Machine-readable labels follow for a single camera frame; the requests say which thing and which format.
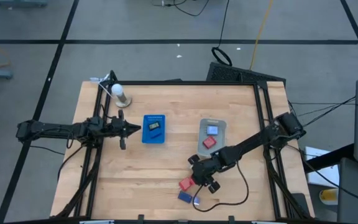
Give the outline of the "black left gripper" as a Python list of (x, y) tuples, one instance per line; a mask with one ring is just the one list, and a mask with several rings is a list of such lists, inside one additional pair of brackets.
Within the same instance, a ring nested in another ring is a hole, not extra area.
[(126, 149), (127, 136), (130, 136), (131, 134), (141, 130), (141, 126), (139, 125), (126, 123), (123, 110), (118, 110), (118, 115), (111, 117), (110, 125), (112, 126), (115, 136), (120, 137), (119, 147), (122, 150)]

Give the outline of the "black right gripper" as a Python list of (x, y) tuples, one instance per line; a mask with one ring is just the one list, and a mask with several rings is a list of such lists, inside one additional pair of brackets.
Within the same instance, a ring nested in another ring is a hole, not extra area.
[(212, 194), (219, 190), (220, 185), (213, 178), (213, 174), (221, 168), (217, 156), (201, 160), (195, 154), (188, 158), (188, 162), (191, 165), (191, 178), (196, 185), (207, 187)]

